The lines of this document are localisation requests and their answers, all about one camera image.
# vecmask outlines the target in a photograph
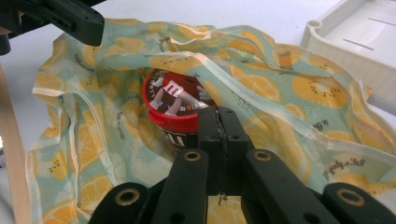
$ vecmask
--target robotic arm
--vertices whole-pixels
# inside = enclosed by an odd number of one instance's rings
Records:
[[[78,0],[1,0],[0,27],[20,34],[22,12],[37,21],[49,21],[84,44],[99,46],[105,19]],[[0,35],[0,55],[9,53],[8,36]]]

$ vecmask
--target white plastic tray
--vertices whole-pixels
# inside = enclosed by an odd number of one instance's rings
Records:
[[[396,115],[396,0],[343,0],[305,27],[303,47],[343,65]]]

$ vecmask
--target white table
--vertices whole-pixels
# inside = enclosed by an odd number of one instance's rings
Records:
[[[218,28],[247,24],[271,35],[278,43],[299,45],[306,22],[317,18],[338,1],[107,0],[94,8],[109,18],[211,24]],[[10,41],[11,52],[0,57],[24,150],[33,145],[47,126],[45,104],[32,95],[32,88],[38,67],[51,55],[52,41],[61,33],[61,30],[48,25],[18,36]],[[381,115],[396,127],[394,116],[382,112]],[[7,186],[4,170],[0,171],[0,184],[1,222],[13,223],[12,215],[7,209],[10,207],[9,193],[3,190]]]

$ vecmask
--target m&m's container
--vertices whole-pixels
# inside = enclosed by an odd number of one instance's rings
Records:
[[[154,69],[144,82],[143,99],[148,117],[175,153],[198,147],[197,113],[215,102],[196,77]]]

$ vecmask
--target red lid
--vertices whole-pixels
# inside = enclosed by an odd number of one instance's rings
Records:
[[[196,133],[197,113],[215,105],[196,77],[154,69],[143,85],[148,117],[166,130]]]

